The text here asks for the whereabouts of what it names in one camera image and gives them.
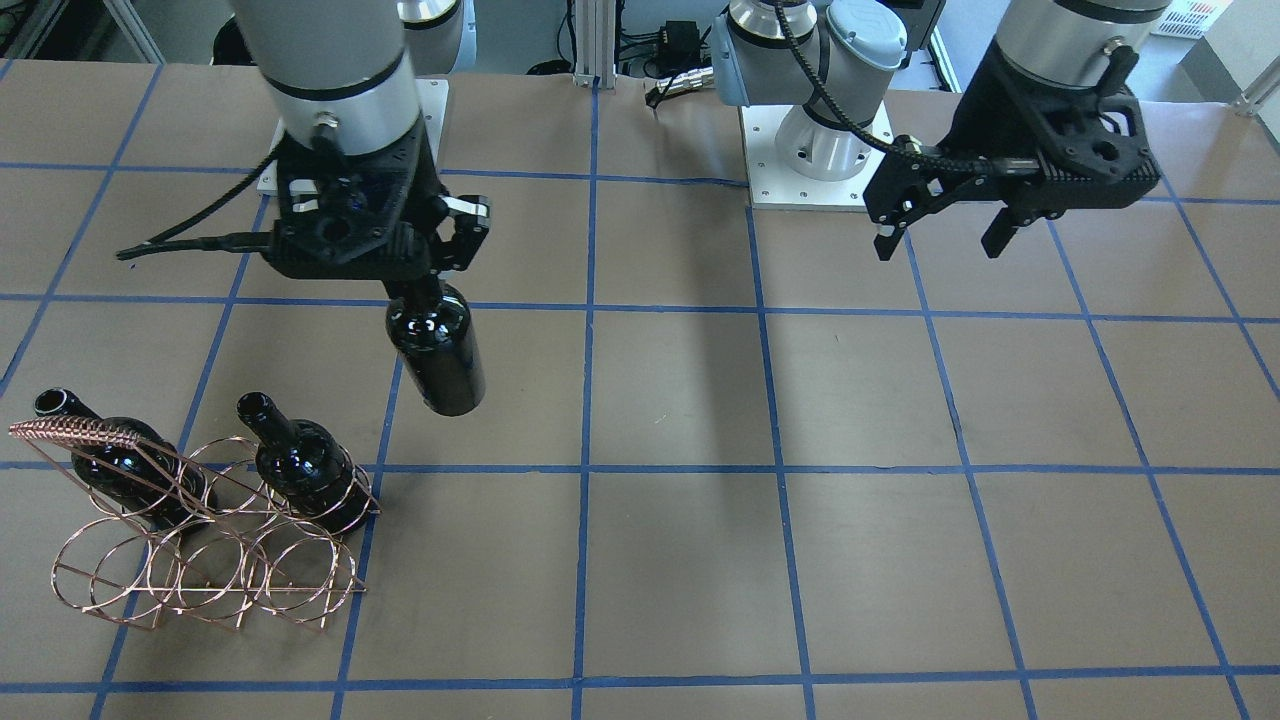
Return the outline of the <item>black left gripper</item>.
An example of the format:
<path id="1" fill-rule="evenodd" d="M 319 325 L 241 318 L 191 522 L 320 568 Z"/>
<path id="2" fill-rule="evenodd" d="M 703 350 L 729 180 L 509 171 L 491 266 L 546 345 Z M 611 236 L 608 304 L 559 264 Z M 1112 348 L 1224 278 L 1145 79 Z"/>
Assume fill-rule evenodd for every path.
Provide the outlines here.
<path id="1" fill-rule="evenodd" d="M 1137 97 L 1124 85 L 1139 55 L 1121 46 L 1103 58 L 1097 85 L 1059 87 L 1015 67 L 992 42 L 963 94 L 938 150 L 883 156 L 868 186 L 876 255 L 888 261 L 906 228 L 960 199 L 977 179 L 973 160 L 1029 160 L 1036 172 L 998 176 L 1001 208 L 980 237 L 1000 258 L 1036 211 L 1128 208 L 1161 181 Z"/>

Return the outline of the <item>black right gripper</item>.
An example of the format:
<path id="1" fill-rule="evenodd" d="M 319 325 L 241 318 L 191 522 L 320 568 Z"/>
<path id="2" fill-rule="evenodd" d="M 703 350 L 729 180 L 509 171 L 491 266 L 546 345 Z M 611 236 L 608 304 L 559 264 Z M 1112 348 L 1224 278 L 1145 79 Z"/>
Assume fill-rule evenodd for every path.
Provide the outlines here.
<path id="1" fill-rule="evenodd" d="M 275 170 L 280 215 L 268 263 L 293 279 L 385 281 L 388 299 L 438 301 L 436 272 L 466 272 L 492 228 L 485 195 L 443 195 L 424 129 L 375 152 L 337 158 L 284 135 Z"/>

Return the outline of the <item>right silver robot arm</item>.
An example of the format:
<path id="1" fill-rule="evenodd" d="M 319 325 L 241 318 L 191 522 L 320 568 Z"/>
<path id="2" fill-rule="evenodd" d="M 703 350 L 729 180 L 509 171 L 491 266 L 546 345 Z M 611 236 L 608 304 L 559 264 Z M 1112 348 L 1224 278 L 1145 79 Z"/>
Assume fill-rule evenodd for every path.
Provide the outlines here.
<path id="1" fill-rule="evenodd" d="M 454 296 L 490 225 L 477 195 L 436 172 L 406 32 L 393 1 L 234 1 L 283 135 L 279 217 L 220 241 L 296 279 L 378 281 L 393 300 Z"/>

